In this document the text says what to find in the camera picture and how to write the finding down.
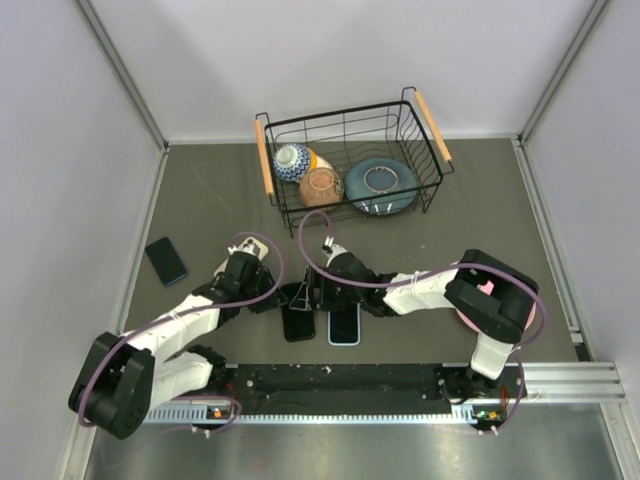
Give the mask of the black phone case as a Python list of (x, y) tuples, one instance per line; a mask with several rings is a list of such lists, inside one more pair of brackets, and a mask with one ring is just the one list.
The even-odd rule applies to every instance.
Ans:
[(281, 291), (283, 293), (283, 295), (285, 296), (286, 300), (285, 303), (282, 305), (281, 307), (281, 316), (282, 316), (282, 311), (284, 309), (290, 309), (289, 308), (289, 296), (291, 295), (291, 290), (290, 287), (292, 284), (297, 284), (297, 283), (289, 283), (289, 284), (285, 284), (281, 287)]

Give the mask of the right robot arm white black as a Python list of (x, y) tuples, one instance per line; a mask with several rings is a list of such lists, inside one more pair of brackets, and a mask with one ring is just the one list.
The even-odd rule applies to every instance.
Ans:
[(376, 273), (339, 245), (323, 251), (326, 265), (309, 262), (303, 284), (314, 309), (359, 307), (379, 318), (454, 310), (477, 333), (466, 380), (481, 396), (502, 385), (507, 360), (529, 323), (537, 312), (546, 312), (531, 278), (478, 249), (447, 267), (411, 274)]

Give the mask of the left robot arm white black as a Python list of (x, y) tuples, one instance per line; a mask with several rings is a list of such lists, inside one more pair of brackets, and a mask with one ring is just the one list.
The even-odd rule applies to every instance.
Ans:
[(249, 237), (228, 253), (213, 279), (177, 307), (136, 330), (94, 340), (68, 399), (81, 425), (125, 439), (163, 403), (192, 391), (212, 397), (224, 390), (223, 358), (192, 341), (242, 309), (262, 313), (281, 302), (278, 281), (264, 264), (268, 247)]

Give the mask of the beige phone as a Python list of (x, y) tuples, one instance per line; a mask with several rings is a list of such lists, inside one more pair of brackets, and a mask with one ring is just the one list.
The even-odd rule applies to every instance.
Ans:
[(257, 257), (260, 261), (263, 261), (266, 256), (269, 254), (269, 247), (258, 240), (254, 236), (248, 236), (244, 240), (242, 240), (238, 245), (231, 245), (227, 249), (227, 259), (224, 260), (219, 267), (214, 271), (214, 276), (217, 276), (219, 273), (225, 271), (228, 261), (231, 259), (231, 256), (240, 251), (244, 253), (251, 254)]

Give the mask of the blue edged black phone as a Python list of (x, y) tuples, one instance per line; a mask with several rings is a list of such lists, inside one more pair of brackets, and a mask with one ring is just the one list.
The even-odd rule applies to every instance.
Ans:
[(188, 275), (184, 262), (168, 237), (148, 244), (145, 253), (163, 286), (172, 286)]

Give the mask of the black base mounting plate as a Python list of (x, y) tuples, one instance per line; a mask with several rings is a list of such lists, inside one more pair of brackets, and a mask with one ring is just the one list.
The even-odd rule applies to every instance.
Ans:
[(241, 364), (216, 366), (202, 394), (229, 396), (245, 415), (445, 413), (469, 400), (505, 402), (501, 379), (443, 364)]

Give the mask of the brown ceramic bowl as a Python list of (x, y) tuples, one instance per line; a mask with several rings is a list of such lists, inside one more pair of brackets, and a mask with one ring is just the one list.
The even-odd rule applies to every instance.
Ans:
[(304, 206), (330, 211), (343, 200), (344, 186), (335, 170), (318, 167), (302, 177), (299, 195)]

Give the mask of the blue white patterned bowl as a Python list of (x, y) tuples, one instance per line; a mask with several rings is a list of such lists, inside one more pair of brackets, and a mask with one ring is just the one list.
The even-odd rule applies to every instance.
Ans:
[(286, 182), (299, 182), (314, 165), (311, 150), (301, 144), (285, 144), (275, 153), (275, 174)]

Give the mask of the yellow bowl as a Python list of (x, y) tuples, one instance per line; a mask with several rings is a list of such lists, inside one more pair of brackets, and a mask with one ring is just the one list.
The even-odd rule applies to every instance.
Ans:
[(326, 169), (333, 168), (333, 166), (326, 159), (318, 155), (314, 150), (312, 150), (311, 148), (307, 148), (307, 150), (310, 155), (310, 167), (309, 167), (310, 170), (317, 169), (317, 168), (326, 168)]

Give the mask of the teal blue plate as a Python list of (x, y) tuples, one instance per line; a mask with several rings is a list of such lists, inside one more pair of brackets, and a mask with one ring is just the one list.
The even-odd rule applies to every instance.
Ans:
[(345, 176), (346, 198), (371, 215), (391, 215), (407, 208), (417, 195), (418, 181), (403, 163), (371, 157), (353, 166)]

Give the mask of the pink plate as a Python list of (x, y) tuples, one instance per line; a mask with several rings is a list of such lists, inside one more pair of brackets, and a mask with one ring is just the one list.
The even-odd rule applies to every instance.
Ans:
[[(487, 281), (485, 284), (483, 285), (479, 285), (478, 289), (480, 291), (482, 291), (485, 294), (491, 294), (493, 292), (495, 288), (495, 285), (492, 281)], [(525, 324), (524, 330), (527, 330), (532, 324), (533, 321), (535, 319), (536, 316), (536, 303), (533, 303), (533, 306), (530, 310), (529, 313), (529, 317), (527, 319), (527, 322)], [(473, 322), (471, 321), (465, 314), (463, 314), (460, 310), (456, 310), (456, 314), (459, 317), (459, 319), (470, 329), (472, 329), (474, 332), (479, 333), (480, 332), (480, 328)]]

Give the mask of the left aluminium frame post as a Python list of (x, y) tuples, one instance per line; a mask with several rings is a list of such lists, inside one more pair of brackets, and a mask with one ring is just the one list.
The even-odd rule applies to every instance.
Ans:
[(107, 62), (112, 68), (119, 84), (129, 99), (136, 114), (141, 120), (147, 133), (161, 151), (167, 151), (169, 143), (161, 132), (161, 129), (154, 119), (151, 110), (136, 85), (136, 82), (129, 72), (122, 59), (116, 45), (109, 35), (102, 19), (91, 1), (74, 0), (74, 6), (78, 9), (83, 20), (86, 22), (91, 34), (97, 41), (101, 51), (105, 55)]

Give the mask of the aluminium frame post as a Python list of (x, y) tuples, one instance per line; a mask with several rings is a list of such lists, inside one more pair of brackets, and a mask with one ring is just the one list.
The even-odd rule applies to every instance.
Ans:
[(107, 62), (112, 68), (119, 84), (129, 99), (136, 114), (141, 120), (147, 133), (161, 151), (167, 151), (169, 143), (161, 132), (161, 129), (154, 119), (151, 110), (136, 85), (136, 82), (129, 72), (122, 59), (116, 45), (109, 35), (102, 19), (91, 1), (74, 0), (74, 6), (78, 9), (83, 20), (86, 22), (91, 34), (97, 41), (101, 51), (105, 55)]
[(553, 71), (550, 80), (547, 82), (541, 96), (537, 100), (531, 114), (525, 122), (522, 131), (517, 135), (520, 145), (525, 145), (536, 132), (545, 112), (564, 83), (576, 59), (585, 48), (585, 45), (601, 21), (601, 18), (606, 12), (609, 4), (609, 0), (596, 0), (591, 3), (577, 32), (570, 41), (566, 51), (560, 59), (559, 64)]

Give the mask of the right aluminium frame post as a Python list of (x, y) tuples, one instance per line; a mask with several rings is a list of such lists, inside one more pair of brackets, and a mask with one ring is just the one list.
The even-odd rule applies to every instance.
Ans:
[(601, 21), (601, 18), (606, 12), (609, 4), (609, 0), (596, 0), (591, 3), (577, 32), (570, 41), (566, 51), (560, 59), (559, 64), (553, 71), (550, 80), (547, 82), (541, 96), (537, 100), (531, 114), (525, 122), (522, 131), (517, 135), (520, 145), (525, 145), (536, 132), (545, 112), (564, 83), (576, 59), (585, 48), (585, 45)]

